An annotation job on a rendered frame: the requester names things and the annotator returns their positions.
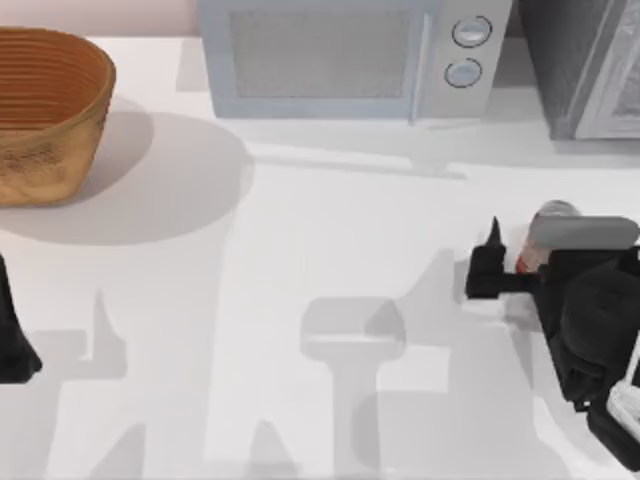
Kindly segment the pale grey cabinet door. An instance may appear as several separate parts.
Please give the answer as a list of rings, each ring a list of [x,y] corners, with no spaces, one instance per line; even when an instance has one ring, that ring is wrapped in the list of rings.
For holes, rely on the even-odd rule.
[[[613,0],[575,137],[640,140],[640,0]]]

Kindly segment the round microwave knob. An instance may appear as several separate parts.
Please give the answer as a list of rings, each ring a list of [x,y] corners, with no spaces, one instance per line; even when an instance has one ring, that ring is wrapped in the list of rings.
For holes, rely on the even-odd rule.
[[[486,43],[493,32],[493,25],[484,16],[461,19],[452,28],[452,39],[461,48],[477,48]]]
[[[450,63],[444,71],[444,80],[452,88],[466,89],[474,86],[483,75],[482,65],[473,58]]]

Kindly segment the brown wicker basket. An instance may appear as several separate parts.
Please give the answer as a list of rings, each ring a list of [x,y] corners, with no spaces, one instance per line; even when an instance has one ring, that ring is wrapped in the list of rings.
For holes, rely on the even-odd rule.
[[[55,204],[80,190],[115,84],[113,60],[93,42],[0,26],[0,207]]]

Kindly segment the pale microwave oven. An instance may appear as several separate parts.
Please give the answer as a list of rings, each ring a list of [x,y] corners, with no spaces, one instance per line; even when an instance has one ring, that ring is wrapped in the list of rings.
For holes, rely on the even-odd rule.
[[[417,120],[476,118],[488,102],[513,0],[436,0],[439,13],[431,24],[423,99]],[[484,16],[493,25],[489,40],[477,48],[461,48],[452,39],[452,28],[465,18]],[[444,80],[446,67],[473,58],[483,68],[482,78],[472,87],[456,89]]]

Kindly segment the pale grey rounded box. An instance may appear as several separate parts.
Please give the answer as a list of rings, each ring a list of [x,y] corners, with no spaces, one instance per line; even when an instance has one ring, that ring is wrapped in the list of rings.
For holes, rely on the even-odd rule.
[[[640,226],[622,216],[542,216],[530,239],[548,250],[625,250],[635,245]]]

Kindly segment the microwave oven door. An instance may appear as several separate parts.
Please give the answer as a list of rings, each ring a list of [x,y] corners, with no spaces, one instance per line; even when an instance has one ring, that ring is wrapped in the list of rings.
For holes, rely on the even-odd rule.
[[[436,0],[197,0],[213,109],[232,119],[409,120]]]

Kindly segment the grey and red can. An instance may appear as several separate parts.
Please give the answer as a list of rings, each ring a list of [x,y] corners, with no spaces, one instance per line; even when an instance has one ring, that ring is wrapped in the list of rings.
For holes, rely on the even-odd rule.
[[[572,203],[554,199],[542,204],[533,215],[527,230],[523,246],[517,257],[517,273],[536,273],[541,265],[548,262],[550,251],[538,245],[535,231],[543,218],[555,216],[580,216],[580,210]]]

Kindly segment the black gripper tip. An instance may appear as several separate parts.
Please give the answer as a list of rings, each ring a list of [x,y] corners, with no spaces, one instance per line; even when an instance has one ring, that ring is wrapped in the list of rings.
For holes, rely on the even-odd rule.
[[[25,384],[42,367],[18,320],[6,263],[0,254],[0,385]]]

